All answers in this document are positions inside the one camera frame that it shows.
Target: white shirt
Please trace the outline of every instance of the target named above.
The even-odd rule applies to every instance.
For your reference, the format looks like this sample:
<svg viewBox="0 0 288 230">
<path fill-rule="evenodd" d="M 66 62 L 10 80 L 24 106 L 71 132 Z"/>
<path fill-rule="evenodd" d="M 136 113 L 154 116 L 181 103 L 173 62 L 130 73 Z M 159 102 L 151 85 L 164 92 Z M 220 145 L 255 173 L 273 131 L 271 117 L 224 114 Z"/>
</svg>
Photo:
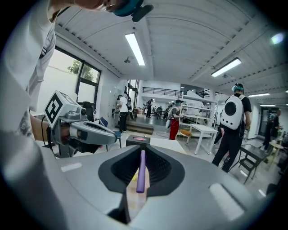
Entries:
<svg viewBox="0 0 288 230">
<path fill-rule="evenodd" d="M 14 119 L 19 124 L 17 132 L 28 137 L 33 136 L 29 109 L 37 109 L 41 82 L 56 44 L 49 4 L 49 0 L 39 1 L 26 14 L 11 34 L 0 61 L 0 78 L 13 78 L 29 94 L 26 111 L 19 111 L 21 121 Z"/>
<path fill-rule="evenodd" d="M 123 113 L 123 112 L 128 112 L 128 108 L 127 108 L 127 99 L 125 97 L 121 97 L 119 102 L 122 102 L 122 107 L 120 108 L 120 113 Z"/>
</svg>

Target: white desk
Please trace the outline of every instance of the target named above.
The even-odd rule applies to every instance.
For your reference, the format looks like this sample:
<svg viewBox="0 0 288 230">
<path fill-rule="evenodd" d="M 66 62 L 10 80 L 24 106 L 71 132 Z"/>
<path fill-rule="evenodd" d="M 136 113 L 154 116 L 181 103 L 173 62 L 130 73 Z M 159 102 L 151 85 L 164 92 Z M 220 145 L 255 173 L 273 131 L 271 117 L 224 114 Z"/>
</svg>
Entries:
<svg viewBox="0 0 288 230">
<path fill-rule="evenodd" d="M 198 153 L 198 150 L 200 148 L 200 145 L 201 145 L 201 142 L 202 142 L 202 138 L 204 136 L 205 133 L 210 133 L 212 135 L 212 139 L 211 139 L 211 143 L 210 143 L 210 146 L 209 146 L 209 149 L 207 149 L 205 146 L 202 145 L 202 148 L 208 153 L 210 154 L 211 153 L 211 150 L 212 150 L 212 147 L 213 147 L 213 144 L 214 144 L 214 141 L 215 141 L 215 138 L 216 138 L 216 134 L 218 133 L 217 130 L 213 129 L 213 128 L 210 128 L 210 127 L 207 127 L 205 125 L 201 125 L 201 124 L 191 124 L 190 125 L 190 132 L 192 131 L 192 128 L 200 131 L 200 137 L 199 137 L 199 141 L 198 141 L 198 144 L 197 144 L 197 147 L 196 147 L 196 150 L 194 152 L 194 154 L 197 154 Z"/>
<path fill-rule="evenodd" d="M 182 146 L 176 140 L 160 139 L 160 138 L 150 138 L 150 145 L 157 146 L 165 149 L 170 149 L 176 152 L 187 154 Z"/>
</svg>

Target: window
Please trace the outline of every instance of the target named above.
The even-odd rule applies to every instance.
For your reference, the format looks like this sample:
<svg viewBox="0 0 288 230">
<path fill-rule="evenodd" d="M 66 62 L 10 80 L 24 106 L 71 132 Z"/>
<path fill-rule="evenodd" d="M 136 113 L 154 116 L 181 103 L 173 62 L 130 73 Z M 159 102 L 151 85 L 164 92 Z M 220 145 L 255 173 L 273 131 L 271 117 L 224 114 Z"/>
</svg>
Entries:
<svg viewBox="0 0 288 230">
<path fill-rule="evenodd" d="M 45 106 L 55 90 L 72 98 L 75 98 L 76 93 L 77 102 L 91 102 L 95 109 L 100 73 L 101 71 L 77 57 L 56 48 L 44 74 L 37 111 L 31 111 L 31 114 L 44 114 Z"/>
</svg>

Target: purple stick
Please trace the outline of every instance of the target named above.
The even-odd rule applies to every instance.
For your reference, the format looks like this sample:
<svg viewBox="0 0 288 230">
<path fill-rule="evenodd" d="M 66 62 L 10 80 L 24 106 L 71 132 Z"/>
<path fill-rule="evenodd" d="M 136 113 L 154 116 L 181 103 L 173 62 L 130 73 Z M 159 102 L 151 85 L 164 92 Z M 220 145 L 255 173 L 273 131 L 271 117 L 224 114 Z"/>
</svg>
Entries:
<svg viewBox="0 0 288 230">
<path fill-rule="evenodd" d="M 141 151 L 141 159 L 140 159 L 140 167 L 138 172 L 138 180 L 137 180 L 137 193 L 144 193 L 145 190 L 145 150 Z"/>
</svg>

